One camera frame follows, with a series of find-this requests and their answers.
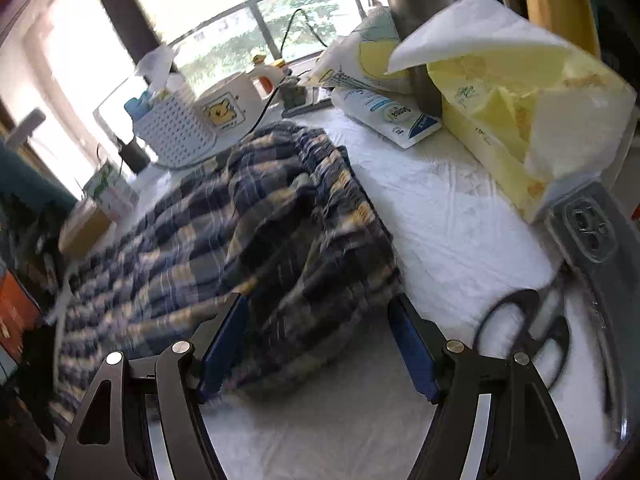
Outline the plaid flannel pants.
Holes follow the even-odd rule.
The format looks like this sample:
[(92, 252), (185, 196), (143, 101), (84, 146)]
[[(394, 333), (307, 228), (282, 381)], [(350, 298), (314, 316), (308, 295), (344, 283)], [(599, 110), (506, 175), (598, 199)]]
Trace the plaid flannel pants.
[(68, 284), (49, 406), (62, 429), (107, 353), (157, 354), (235, 294), (248, 326), (222, 388), (291, 388), (388, 304), (400, 271), (346, 148), (320, 128), (274, 122), (194, 169)]

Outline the black scissors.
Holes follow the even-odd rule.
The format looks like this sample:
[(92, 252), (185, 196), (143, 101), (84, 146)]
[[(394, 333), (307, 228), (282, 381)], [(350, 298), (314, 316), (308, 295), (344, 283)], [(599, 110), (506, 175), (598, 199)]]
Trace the black scissors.
[(551, 342), (558, 357), (552, 367), (552, 375), (544, 383), (552, 391), (564, 375), (572, 348), (570, 323), (566, 317), (566, 295), (572, 281), (572, 272), (562, 264), (553, 280), (543, 288), (509, 292), (484, 314), (475, 331), (472, 348), (486, 354), (483, 342), (488, 341), (488, 328), (496, 324), (501, 311), (516, 312), (514, 334), (508, 340), (504, 354), (516, 356), (524, 353), (533, 360)]

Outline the beige lidded food container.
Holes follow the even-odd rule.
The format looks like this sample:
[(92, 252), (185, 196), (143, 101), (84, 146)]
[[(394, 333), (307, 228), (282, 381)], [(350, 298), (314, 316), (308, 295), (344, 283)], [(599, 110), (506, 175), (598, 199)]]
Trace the beige lidded food container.
[(111, 225), (112, 220), (96, 202), (86, 197), (76, 204), (63, 223), (58, 250), (72, 260), (85, 257)]

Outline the smartphone in clear case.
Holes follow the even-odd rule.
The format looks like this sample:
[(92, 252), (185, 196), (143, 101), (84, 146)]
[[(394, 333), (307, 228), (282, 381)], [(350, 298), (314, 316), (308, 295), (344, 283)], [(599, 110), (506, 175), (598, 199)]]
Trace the smartphone in clear case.
[(614, 434), (639, 430), (639, 232), (598, 180), (554, 203), (544, 223), (589, 295)]

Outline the green white milk carton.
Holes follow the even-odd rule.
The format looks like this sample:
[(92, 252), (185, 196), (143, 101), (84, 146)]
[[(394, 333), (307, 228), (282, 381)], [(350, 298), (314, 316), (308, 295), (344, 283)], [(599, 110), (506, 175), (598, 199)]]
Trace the green white milk carton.
[(139, 194), (109, 160), (96, 170), (82, 190), (115, 223), (126, 219), (139, 203)]

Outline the teal curtain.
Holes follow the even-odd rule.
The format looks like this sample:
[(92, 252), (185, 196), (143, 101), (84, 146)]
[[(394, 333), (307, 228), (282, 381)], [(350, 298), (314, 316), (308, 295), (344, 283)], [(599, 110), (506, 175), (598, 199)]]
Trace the teal curtain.
[(77, 204), (66, 188), (38, 174), (14, 151), (1, 145), (1, 197), (12, 195), (33, 212), (42, 211), (47, 204), (55, 204), (68, 214)]

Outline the white perforated storage basket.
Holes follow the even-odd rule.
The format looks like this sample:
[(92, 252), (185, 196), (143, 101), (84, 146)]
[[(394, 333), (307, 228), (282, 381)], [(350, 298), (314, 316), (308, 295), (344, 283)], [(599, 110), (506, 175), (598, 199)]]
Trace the white perforated storage basket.
[(187, 82), (135, 120), (132, 132), (149, 145), (160, 165), (170, 169), (190, 166), (213, 155), (217, 141), (213, 127), (196, 109)]

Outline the yellow tissue box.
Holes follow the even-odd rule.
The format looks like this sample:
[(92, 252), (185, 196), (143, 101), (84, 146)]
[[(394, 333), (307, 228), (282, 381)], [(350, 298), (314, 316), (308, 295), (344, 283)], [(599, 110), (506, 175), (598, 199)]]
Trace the yellow tissue box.
[(446, 128), (527, 222), (615, 158), (636, 92), (593, 55), (497, 0), (458, 0), (393, 50), (424, 66)]

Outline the white lotion tube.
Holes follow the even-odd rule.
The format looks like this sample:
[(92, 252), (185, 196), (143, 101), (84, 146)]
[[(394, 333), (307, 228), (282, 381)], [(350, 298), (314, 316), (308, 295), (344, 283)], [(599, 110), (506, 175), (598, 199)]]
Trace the white lotion tube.
[(367, 89), (336, 87), (331, 101), (347, 116), (404, 150), (442, 128), (439, 119)]

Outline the white cartoon bear mug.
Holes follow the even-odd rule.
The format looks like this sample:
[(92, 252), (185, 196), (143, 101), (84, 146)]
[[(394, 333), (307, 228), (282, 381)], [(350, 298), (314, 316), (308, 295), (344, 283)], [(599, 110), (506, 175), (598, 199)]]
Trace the white cartoon bear mug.
[(254, 72), (236, 73), (219, 81), (194, 102), (195, 109), (217, 134), (245, 134), (254, 127), (266, 104)]

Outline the white plastic bag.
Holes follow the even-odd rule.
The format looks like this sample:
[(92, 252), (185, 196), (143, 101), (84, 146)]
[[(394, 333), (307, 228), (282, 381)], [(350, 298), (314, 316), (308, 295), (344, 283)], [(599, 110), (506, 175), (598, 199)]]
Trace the white plastic bag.
[(166, 87), (171, 66), (177, 52), (166, 44), (143, 55), (136, 66), (136, 75), (143, 77), (149, 84), (152, 93), (159, 92)]

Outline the small duck bottle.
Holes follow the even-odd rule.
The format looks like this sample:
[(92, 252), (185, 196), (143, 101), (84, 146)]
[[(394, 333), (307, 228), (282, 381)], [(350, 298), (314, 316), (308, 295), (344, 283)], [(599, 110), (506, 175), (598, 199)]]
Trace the small duck bottle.
[(256, 54), (254, 58), (252, 58), (252, 63), (254, 67), (248, 73), (248, 76), (256, 79), (260, 83), (265, 94), (271, 94), (286, 78), (286, 73), (281, 67), (266, 63), (266, 56), (264, 54)]

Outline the yellow white snack packet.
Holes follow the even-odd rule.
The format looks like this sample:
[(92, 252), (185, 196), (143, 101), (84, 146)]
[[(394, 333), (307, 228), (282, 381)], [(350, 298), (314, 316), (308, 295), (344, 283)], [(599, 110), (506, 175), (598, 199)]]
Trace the yellow white snack packet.
[(337, 37), (300, 80), (307, 87), (348, 87), (408, 96), (408, 70), (389, 73), (390, 55), (400, 43), (390, 9), (376, 6), (348, 35)]

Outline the yellow curtain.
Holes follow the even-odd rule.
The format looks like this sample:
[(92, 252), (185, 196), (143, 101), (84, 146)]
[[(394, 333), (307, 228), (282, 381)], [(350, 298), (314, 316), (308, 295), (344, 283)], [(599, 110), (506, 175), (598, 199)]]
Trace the yellow curtain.
[(600, 58), (590, 0), (526, 0), (526, 6), (529, 21)]

